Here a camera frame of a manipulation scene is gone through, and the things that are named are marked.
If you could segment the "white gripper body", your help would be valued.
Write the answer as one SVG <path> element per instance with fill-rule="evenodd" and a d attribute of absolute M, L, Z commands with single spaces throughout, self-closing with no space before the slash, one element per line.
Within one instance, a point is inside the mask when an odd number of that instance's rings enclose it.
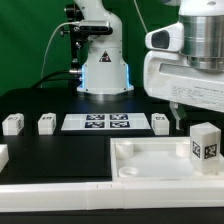
<path fill-rule="evenodd" d="M 224 71 L 194 69 L 178 53 L 148 52 L 143 84 L 151 97 L 224 113 Z"/>

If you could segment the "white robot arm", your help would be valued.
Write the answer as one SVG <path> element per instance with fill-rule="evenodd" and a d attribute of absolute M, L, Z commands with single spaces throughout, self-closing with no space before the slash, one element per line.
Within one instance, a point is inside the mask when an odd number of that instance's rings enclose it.
<path fill-rule="evenodd" d="M 122 23 L 102 0 L 74 0 L 84 16 L 87 60 L 78 91 L 96 98 L 133 89 L 122 58 Z M 224 0 L 161 0 L 179 8 L 179 20 L 149 32 L 143 87 L 171 106 L 185 104 L 224 113 Z"/>

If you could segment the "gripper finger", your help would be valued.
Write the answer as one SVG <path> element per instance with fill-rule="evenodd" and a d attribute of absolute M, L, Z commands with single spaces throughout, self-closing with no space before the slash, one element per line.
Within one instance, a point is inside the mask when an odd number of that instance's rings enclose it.
<path fill-rule="evenodd" d="M 186 117 L 186 112 L 182 104 L 171 101 L 169 103 L 170 110 L 175 118 L 175 126 L 177 130 L 182 129 L 181 122 Z"/>

